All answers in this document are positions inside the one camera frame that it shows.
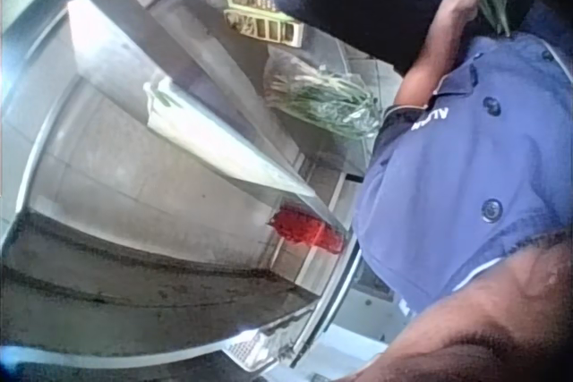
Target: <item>red mesh bag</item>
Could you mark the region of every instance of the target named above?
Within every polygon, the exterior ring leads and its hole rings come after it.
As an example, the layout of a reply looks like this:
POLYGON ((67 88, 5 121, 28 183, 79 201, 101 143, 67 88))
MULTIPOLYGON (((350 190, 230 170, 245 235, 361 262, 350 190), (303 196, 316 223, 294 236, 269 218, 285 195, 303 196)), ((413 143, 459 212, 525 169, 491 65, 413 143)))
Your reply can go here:
POLYGON ((339 254, 344 245, 342 237, 324 221, 292 208, 281 208, 269 221, 286 241, 306 243, 339 254))

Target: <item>skin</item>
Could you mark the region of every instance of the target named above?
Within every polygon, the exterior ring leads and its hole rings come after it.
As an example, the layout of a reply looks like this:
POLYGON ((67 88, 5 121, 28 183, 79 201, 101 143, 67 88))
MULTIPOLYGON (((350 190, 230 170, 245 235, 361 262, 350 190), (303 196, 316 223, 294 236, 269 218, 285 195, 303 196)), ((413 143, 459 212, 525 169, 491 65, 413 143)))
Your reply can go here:
MULTIPOLYGON (((398 91, 397 105, 427 105, 451 71, 477 5, 478 0, 443 0, 398 91)), ((557 244, 541 241, 515 252, 438 301, 380 358, 343 380, 538 380, 570 342, 570 232, 567 236, 557 244)))
POLYGON ((455 370, 455 380, 540 380, 571 333, 572 251, 569 234, 516 252, 435 303, 379 359, 343 380, 408 380, 387 376, 411 368, 455 370))

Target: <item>white text on shirt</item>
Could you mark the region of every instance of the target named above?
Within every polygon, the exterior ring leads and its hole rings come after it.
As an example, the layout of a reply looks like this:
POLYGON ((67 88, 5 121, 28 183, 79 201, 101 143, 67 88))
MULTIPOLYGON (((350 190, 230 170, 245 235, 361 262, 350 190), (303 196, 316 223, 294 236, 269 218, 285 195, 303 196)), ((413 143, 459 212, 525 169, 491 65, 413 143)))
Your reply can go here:
POLYGON ((422 121, 418 121, 417 123, 412 124, 412 130, 417 130, 420 127, 424 127, 431 120, 445 120, 447 117, 448 109, 446 107, 434 109, 422 121))

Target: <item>white plastic bag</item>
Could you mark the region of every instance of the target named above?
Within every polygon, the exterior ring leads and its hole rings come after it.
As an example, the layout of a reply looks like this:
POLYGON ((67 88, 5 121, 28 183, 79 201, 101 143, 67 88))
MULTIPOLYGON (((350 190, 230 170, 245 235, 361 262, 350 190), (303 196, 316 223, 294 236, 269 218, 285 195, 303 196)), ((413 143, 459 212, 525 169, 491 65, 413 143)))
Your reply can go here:
POLYGON ((269 47, 263 86, 267 105, 346 138, 372 137, 380 129, 379 101, 359 75, 316 69, 269 47))

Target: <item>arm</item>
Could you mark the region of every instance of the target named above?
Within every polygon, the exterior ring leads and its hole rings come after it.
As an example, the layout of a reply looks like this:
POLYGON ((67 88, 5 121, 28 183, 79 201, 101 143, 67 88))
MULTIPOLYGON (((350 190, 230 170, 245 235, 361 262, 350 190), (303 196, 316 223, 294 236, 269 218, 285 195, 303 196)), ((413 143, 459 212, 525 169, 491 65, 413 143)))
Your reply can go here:
POLYGON ((479 0, 442 0, 422 51, 400 86, 395 105, 425 106, 451 71, 464 27, 477 15, 479 0))

